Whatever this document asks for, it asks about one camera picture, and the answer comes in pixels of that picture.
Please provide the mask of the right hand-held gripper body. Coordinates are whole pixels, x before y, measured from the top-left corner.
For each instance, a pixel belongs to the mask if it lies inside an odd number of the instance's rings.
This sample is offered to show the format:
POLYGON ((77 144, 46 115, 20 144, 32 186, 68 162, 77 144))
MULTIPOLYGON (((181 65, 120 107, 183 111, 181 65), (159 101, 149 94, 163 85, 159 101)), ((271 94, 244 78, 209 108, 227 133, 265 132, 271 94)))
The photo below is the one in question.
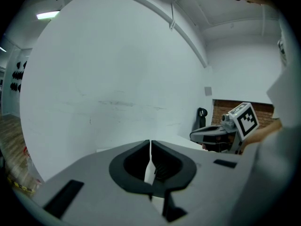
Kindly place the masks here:
POLYGON ((222 134, 215 136, 211 150, 217 153, 241 154, 243 142, 259 127, 251 103, 243 102, 222 115, 222 134))

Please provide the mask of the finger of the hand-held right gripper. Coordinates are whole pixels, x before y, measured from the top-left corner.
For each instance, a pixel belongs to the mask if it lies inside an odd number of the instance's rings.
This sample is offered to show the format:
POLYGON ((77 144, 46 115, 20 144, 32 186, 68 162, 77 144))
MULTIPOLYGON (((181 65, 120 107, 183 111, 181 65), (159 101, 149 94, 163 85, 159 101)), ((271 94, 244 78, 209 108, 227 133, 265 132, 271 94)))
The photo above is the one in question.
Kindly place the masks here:
POLYGON ((190 140, 206 148, 226 148, 226 130, 222 125, 203 127, 192 131, 190 140))

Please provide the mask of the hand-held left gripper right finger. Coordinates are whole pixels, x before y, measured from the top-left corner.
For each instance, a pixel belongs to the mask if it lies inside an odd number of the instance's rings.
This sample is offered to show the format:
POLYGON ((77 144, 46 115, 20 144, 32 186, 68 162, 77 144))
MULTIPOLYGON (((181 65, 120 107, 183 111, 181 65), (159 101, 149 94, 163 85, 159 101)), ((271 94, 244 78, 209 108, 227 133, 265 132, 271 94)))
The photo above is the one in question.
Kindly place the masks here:
POLYGON ((151 211, 151 225, 226 224, 251 173, 253 149, 234 155, 154 140, 151 147, 159 173, 152 195, 164 198, 162 212, 151 211))

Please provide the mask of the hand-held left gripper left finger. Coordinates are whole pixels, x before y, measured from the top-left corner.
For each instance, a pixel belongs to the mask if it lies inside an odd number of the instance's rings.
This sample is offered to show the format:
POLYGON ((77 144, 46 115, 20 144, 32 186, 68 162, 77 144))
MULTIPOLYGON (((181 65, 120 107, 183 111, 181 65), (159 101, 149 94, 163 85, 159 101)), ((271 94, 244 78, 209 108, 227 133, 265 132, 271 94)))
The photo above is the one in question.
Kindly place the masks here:
POLYGON ((45 207, 70 181, 84 185, 62 215, 75 226, 161 226, 163 218, 145 194, 133 194, 119 187, 109 174, 109 164, 117 155, 140 142, 114 147, 85 156, 46 181, 33 201, 45 207))

